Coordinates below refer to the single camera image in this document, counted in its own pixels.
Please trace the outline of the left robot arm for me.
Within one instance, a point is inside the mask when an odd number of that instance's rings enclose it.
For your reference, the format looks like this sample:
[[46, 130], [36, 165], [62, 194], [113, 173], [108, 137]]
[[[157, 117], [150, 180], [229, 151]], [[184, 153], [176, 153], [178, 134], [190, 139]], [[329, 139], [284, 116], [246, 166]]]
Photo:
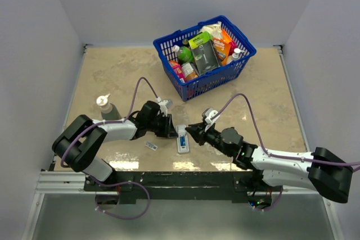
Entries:
[[132, 141], [147, 132], [159, 138], [177, 138], [172, 115], [168, 113], [171, 105], [169, 99], [147, 101], [141, 110], [121, 120], [98, 121], [79, 115], [54, 141], [52, 150], [74, 172], [95, 177], [99, 187], [110, 191], [116, 186], [115, 170], [97, 157], [101, 145], [118, 140]]

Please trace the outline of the white remote control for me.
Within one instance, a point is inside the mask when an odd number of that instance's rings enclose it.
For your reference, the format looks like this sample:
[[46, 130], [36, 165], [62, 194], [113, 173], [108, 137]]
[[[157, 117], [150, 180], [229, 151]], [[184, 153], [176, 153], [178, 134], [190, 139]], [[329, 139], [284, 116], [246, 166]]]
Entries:
[[185, 125], [177, 125], [175, 128], [177, 137], [177, 151], [179, 154], [189, 153], [190, 147]]

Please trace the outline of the blue battery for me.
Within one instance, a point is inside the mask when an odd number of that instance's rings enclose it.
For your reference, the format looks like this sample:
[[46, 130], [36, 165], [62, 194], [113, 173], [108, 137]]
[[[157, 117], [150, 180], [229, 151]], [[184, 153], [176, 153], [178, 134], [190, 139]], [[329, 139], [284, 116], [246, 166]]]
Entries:
[[188, 140], [187, 140], [187, 136], [180, 136], [179, 138], [179, 141], [180, 141], [180, 146], [182, 149], [186, 149], [188, 148]]

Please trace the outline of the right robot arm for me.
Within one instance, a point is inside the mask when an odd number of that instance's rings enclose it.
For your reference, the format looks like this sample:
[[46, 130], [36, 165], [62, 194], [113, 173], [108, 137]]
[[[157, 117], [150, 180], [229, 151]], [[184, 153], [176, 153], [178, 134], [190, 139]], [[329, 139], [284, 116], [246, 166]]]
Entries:
[[280, 154], [244, 141], [235, 128], [219, 132], [204, 123], [185, 128], [194, 141], [208, 143], [244, 170], [252, 170], [251, 186], [263, 191], [268, 186], [292, 186], [311, 189], [337, 203], [347, 203], [354, 170], [326, 148], [313, 152]]

